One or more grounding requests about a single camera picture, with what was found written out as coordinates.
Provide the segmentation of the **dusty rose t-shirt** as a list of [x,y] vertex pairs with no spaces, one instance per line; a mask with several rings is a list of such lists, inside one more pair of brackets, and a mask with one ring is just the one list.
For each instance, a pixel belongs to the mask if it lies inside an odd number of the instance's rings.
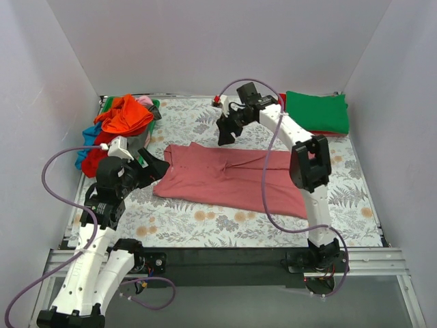
[[277,215],[307,217],[303,197],[289,175],[288,151],[207,148],[191,143],[171,144],[164,156],[170,168],[153,189],[158,197],[262,213],[265,169],[268,210]]

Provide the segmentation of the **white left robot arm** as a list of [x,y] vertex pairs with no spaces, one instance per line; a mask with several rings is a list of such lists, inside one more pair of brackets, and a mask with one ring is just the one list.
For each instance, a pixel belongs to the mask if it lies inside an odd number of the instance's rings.
[[96,181],[80,207],[74,259],[52,305],[38,314],[39,327],[103,327],[109,302],[127,274],[142,276],[134,282],[141,293],[151,277],[164,273],[163,253],[148,252],[133,238],[112,241],[127,196],[160,180],[169,168],[145,148],[139,155],[142,162],[128,159],[125,151],[99,162]]

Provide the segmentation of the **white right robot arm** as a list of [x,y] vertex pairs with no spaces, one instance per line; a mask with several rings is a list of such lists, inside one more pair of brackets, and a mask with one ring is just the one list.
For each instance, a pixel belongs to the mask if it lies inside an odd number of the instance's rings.
[[341,237],[331,223],[327,200],[327,186],[332,167],[328,140],[314,135],[297,124],[285,110],[282,97],[273,91],[262,96],[256,89],[256,79],[241,79],[237,89],[240,104],[233,109],[224,93],[212,100],[212,106],[221,110],[216,121],[219,130],[218,145],[235,142],[245,126],[257,122],[272,131],[272,139],[279,139],[290,151],[290,178],[300,191],[307,213],[308,249],[295,261],[299,267],[324,271],[339,259]]

